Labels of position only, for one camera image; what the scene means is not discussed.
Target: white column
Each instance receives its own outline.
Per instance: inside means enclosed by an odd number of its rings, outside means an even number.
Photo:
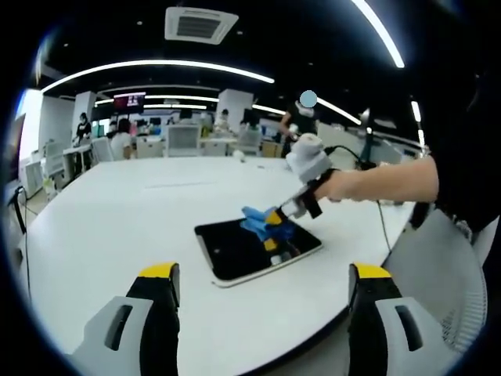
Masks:
[[[243,112],[246,108],[252,109],[253,100],[254,94],[226,89],[219,94],[216,117],[219,116],[223,110],[228,110],[229,126],[234,132],[238,132],[240,129],[240,122],[243,119]]]
[[[96,101],[96,94],[94,92],[81,92],[75,97],[75,107],[73,110],[73,123],[71,124],[71,138],[77,135],[77,126],[80,123],[80,114],[85,112],[89,121],[92,116],[92,108]]]
[[[40,132],[38,149],[50,140],[62,143],[65,148],[71,146],[73,129],[74,102],[65,99],[44,96],[41,102]]]

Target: ceiling light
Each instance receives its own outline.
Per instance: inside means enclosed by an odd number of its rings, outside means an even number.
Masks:
[[[197,104],[172,104],[172,108],[191,108],[194,110],[206,110],[207,106],[199,106]]]
[[[192,110],[206,110],[207,106],[191,104],[145,104],[144,108],[190,108]]]
[[[359,8],[360,12],[366,17],[366,19],[373,25],[376,32],[379,34],[382,39],[384,45],[386,46],[388,52],[391,55],[391,58],[395,62],[397,68],[403,68],[405,66],[402,57],[400,56],[400,52],[397,50],[397,46],[394,44],[391,39],[389,33],[384,27],[383,23],[380,21],[379,17],[376,13],[370,8],[370,6],[365,2],[365,0],[351,0],[357,8]]]
[[[117,94],[113,98],[123,98],[124,96],[145,96],[145,92],[127,92],[125,94]]]
[[[239,74],[241,76],[253,78],[253,79],[256,79],[259,81],[268,82],[269,84],[272,84],[275,82],[275,80],[273,78],[262,76],[260,74],[255,74],[255,73],[249,72],[247,70],[226,67],[224,65],[218,65],[218,64],[213,64],[213,63],[201,63],[200,61],[188,61],[188,60],[133,60],[133,61],[122,61],[120,63],[101,65],[99,67],[93,67],[90,69],[83,70],[81,72],[70,74],[69,76],[66,76],[65,78],[61,78],[60,80],[53,82],[50,85],[45,86],[41,90],[41,92],[42,93],[47,92],[50,89],[54,89],[56,86],[62,85],[65,82],[73,80],[74,78],[82,77],[82,76],[85,76],[87,74],[100,72],[100,71],[104,71],[104,70],[106,71],[106,70],[114,69],[114,68],[138,67],[138,66],[145,66],[145,65],[172,65],[172,66],[177,66],[177,67],[206,68],[206,69],[212,69],[214,71],[217,70],[217,71]]]
[[[252,108],[254,108],[255,110],[268,111],[271,112],[272,114],[285,115],[285,111],[277,110],[276,108],[271,108],[266,106],[259,106],[258,104],[253,104]]]
[[[420,105],[413,100],[410,105],[413,107],[413,113],[414,113],[414,118],[416,119],[417,123],[421,122],[421,112],[420,112]]]
[[[339,115],[342,115],[345,118],[347,118],[348,120],[353,121],[357,125],[361,125],[362,124],[362,122],[359,119],[357,119],[356,117],[351,116],[348,112],[342,110],[339,107],[334,106],[332,103],[329,103],[329,102],[327,102],[326,100],[324,100],[322,98],[317,98],[317,103],[320,103],[322,106],[325,106],[325,107],[329,108],[332,111],[336,111]]]
[[[96,100],[94,102],[94,107],[97,107],[98,105],[104,104],[104,103],[112,103],[113,101],[114,101],[113,99]]]
[[[204,102],[219,102],[218,98],[210,98],[208,96],[145,96],[146,99],[191,99],[201,100]]]
[[[417,137],[420,139],[420,145],[422,148],[426,146],[426,143],[424,142],[424,132],[423,129],[418,129],[417,130]]]

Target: gray chair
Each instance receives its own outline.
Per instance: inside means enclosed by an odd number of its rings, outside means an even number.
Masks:
[[[442,324],[449,347],[464,353],[485,323],[487,290],[477,253],[456,225],[434,210],[402,237],[384,267],[403,296]]]
[[[115,160],[107,137],[92,140],[92,154],[97,163],[113,162]]]
[[[240,132],[236,145],[231,147],[234,150],[242,151],[244,154],[261,156],[261,139],[260,129],[245,129]]]
[[[199,125],[169,125],[165,137],[166,157],[197,157],[201,155]]]

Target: desk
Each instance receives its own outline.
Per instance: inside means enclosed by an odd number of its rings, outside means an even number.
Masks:
[[[238,143],[234,137],[207,137],[200,139],[200,147],[204,149],[204,155],[209,157],[224,157],[228,155],[229,146]]]
[[[81,170],[85,171],[84,154],[91,150],[90,145],[82,145],[77,147],[70,147],[63,151],[64,157],[64,175],[67,177],[68,181],[74,178],[74,166],[73,166],[73,156],[74,154],[80,154],[81,159]]]
[[[32,304],[56,345],[72,353],[84,325],[141,269],[170,260],[181,267],[181,376],[242,374],[313,336],[348,304],[348,265],[381,265],[388,255],[375,203],[321,201],[323,215],[298,222],[324,249],[227,289],[211,283],[193,231],[290,197],[301,184],[284,166],[271,158],[117,161],[69,185],[33,221],[28,241]],[[412,210],[383,207],[391,244]]]

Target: white shirt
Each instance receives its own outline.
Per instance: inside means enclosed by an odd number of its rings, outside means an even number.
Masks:
[[[128,133],[117,133],[110,141],[111,152],[115,161],[124,159],[124,148],[131,146],[131,135]]]

